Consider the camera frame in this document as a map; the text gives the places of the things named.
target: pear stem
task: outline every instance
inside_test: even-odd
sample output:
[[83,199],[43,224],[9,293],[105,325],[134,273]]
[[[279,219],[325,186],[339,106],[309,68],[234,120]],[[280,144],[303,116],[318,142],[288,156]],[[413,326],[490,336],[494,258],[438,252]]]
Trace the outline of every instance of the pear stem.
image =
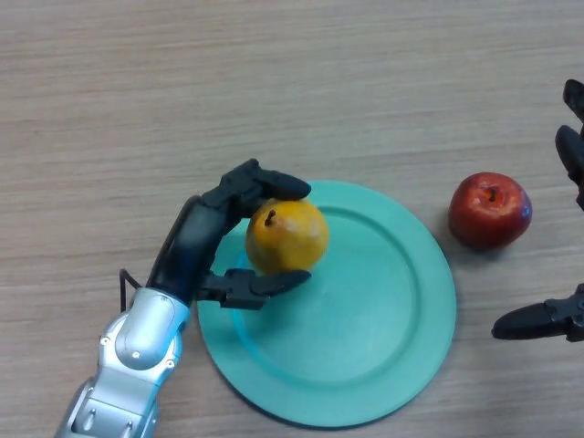
[[267,214],[267,218],[264,221],[264,225],[265,226],[270,226],[274,223],[274,216],[276,215],[276,212],[274,210],[270,210],[270,213]]

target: teal plate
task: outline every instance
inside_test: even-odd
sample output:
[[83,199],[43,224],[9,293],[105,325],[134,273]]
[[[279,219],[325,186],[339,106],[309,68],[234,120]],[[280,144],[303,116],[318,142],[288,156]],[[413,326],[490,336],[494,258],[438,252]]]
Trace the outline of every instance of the teal plate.
[[[261,411],[317,428],[351,427],[413,399],[440,369],[456,320],[453,277],[424,225],[384,194],[311,182],[330,242],[303,286],[261,310],[198,305],[203,339],[233,388]],[[250,267],[247,221],[214,271]]]

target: wooden table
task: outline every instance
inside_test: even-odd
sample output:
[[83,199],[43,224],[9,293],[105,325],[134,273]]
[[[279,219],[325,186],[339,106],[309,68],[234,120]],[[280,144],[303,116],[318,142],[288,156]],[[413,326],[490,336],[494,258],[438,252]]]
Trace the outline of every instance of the wooden table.
[[[0,3],[0,435],[52,436],[95,370],[118,269],[144,280],[178,209],[249,157],[366,184],[433,231],[460,299],[452,352],[407,408],[342,437],[582,436],[584,352],[500,342],[496,318],[584,280],[584,217],[554,147],[579,123],[581,0],[4,0]],[[444,209],[469,173],[534,203],[497,259]],[[255,412],[195,326],[160,437],[317,437]]]

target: red apple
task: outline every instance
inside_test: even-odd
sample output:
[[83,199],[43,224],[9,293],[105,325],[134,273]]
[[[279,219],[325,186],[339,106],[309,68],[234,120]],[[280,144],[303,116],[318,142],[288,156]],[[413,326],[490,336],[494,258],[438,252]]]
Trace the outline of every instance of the red apple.
[[487,251],[509,245],[531,224],[531,201],[512,178],[475,173],[460,183],[448,210],[450,232],[463,245]]

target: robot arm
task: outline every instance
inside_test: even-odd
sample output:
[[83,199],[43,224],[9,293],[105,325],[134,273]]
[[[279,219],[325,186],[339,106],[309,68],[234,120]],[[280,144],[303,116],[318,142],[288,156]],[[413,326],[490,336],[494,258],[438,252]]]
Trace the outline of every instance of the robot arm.
[[[121,314],[99,339],[98,369],[71,401],[56,438],[152,438],[156,396],[182,355],[182,331],[193,301],[260,309],[271,297],[310,278],[306,271],[257,276],[253,270],[211,271],[222,238],[269,198],[299,200],[310,186],[250,160],[220,184],[190,198],[179,213],[142,287],[120,271]],[[126,310],[128,281],[136,293]]]
[[[584,123],[584,84],[569,79],[564,86],[563,99],[576,117]],[[576,198],[584,210],[584,127],[580,133],[567,125],[558,129],[556,149],[568,171],[569,179],[579,188]],[[584,284],[565,299],[548,299],[513,310],[498,319],[492,335],[496,339],[539,339],[566,336],[569,342],[584,340]]]

